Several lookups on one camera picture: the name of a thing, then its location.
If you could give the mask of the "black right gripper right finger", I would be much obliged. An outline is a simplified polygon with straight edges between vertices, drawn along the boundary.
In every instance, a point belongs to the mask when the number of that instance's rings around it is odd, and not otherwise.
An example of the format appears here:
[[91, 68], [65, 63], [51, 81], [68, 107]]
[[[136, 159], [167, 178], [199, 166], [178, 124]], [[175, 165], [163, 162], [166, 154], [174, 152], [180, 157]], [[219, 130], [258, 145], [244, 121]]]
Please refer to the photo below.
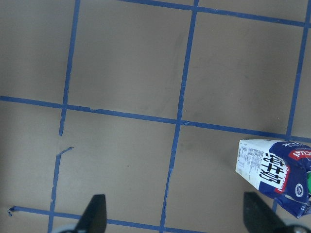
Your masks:
[[244, 192], [243, 223], [249, 233], [285, 233], [285, 223], [256, 192]]

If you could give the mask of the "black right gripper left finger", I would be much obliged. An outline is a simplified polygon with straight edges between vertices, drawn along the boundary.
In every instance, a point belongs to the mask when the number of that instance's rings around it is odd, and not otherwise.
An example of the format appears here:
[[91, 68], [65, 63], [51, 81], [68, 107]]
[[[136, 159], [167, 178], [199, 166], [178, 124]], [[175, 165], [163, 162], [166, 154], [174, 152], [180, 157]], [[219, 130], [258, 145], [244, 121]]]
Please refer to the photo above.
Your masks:
[[104, 233], [107, 226], [105, 194], [94, 195], [78, 221], [76, 233]]

